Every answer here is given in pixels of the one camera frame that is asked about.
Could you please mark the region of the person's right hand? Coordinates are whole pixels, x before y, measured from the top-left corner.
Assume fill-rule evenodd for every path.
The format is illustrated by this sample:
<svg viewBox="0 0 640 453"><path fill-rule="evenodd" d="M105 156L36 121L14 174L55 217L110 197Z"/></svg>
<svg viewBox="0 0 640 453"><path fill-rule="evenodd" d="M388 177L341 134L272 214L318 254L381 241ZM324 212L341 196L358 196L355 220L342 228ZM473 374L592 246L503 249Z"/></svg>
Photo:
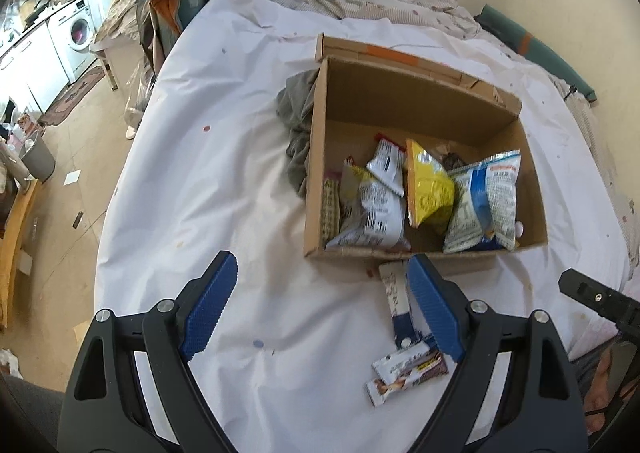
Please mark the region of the person's right hand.
<svg viewBox="0 0 640 453"><path fill-rule="evenodd" d="M616 377L613 350L614 347L610 346L603 351L585 396L585 421L589 436L603 428L605 416L602 410L611 402L616 390L617 381L611 381L611 377Z"/></svg>

